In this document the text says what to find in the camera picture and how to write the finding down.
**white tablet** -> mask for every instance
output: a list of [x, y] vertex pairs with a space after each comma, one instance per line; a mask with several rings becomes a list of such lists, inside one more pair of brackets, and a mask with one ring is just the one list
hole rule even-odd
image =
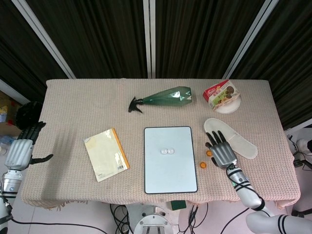
[[197, 191], [190, 127], [153, 127], [144, 130], [145, 192]]

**robotic arm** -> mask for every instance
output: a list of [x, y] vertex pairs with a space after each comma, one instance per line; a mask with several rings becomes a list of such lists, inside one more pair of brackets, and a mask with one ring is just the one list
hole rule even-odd
[[1, 177], [0, 187], [0, 234], [6, 234], [8, 231], [7, 222], [13, 219], [11, 214], [12, 205], [20, 188], [22, 181], [21, 172], [29, 164], [46, 162], [53, 155], [45, 158], [32, 158], [33, 146], [36, 143], [40, 130], [45, 123], [39, 122], [23, 130], [18, 139], [15, 140], [8, 153], [5, 165], [9, 169]]
[[265, 206], [263, 198], [253, 189], [243, 171], [236, 167], [237, 158], [223, 134], [207, 133], [211, 142], [206, 146], [213, 152], [213, 163], [226, 170], [242, 203], [255, 212], [246, 216], [248, 228], [256, 234], [311, 234], [312, 221], [288, 215], [276, 215]]

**black curtain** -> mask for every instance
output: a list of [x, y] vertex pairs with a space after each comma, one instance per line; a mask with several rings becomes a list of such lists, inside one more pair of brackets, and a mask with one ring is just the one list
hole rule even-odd
[[0, 1], [0, 79], [43, 101], [48, 79], [67, 78], [10, 0]]
[[147, 78], [142, 0], [27, 0], [77, 78]]
[[312, 1], [280, 0], [231, 78], [268, 80], [284, 129], [312, 118]]
[[157, 0], [156, 78], [222, 78], [263, 2]]

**slipper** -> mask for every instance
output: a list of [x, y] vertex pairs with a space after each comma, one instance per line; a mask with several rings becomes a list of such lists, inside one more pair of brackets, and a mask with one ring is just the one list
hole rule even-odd
[[254, 144], [247, 141], [233, 128], [219, 119], [207, 119], [204, 123], [204, 129], [205, 132], [210, 134], [212, 131], [217, 132], [220, 130], [232, 149], [247, 159], [253, 159], [258, 155], [258, 148]]

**knitted tablecloth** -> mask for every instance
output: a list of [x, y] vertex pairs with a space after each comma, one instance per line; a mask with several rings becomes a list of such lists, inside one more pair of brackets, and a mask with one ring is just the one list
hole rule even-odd
[[[45, 163], [31, 165], [22, 189], [22, 200], [33, 206], [55, 207], [66, 201], [102, 201], [114, 204], [188, 200], [238, 201], [225, 171], [206, 156], [208, 138], [203, 124], [217, 118], [258, 147], [249, 160], [238, 155], [253, 187], [278, 207], [300, 197], [293, 156], [278, 118], [270, 86], [264, 80], [232, 80], [242, 96], [237, 111], [219, 114], [202, 97], [216, 79], [76, 79], [49, 80], [40, 120], [46, 126], [35, 144], [33, 158], [54, 154]], [[183, 107], [143, 105], [128, 113], [134, 96], [144, 98], [176, 86], [191, 87], [193, 102]], [[193, 134], [198, 191], [155, 194], [144, 192], [144, 128], [190, 126]], [[115, 128], [130, 169], [97, 182], [83, 140]], [[201, 169], [199, 163], [207, 162]]]

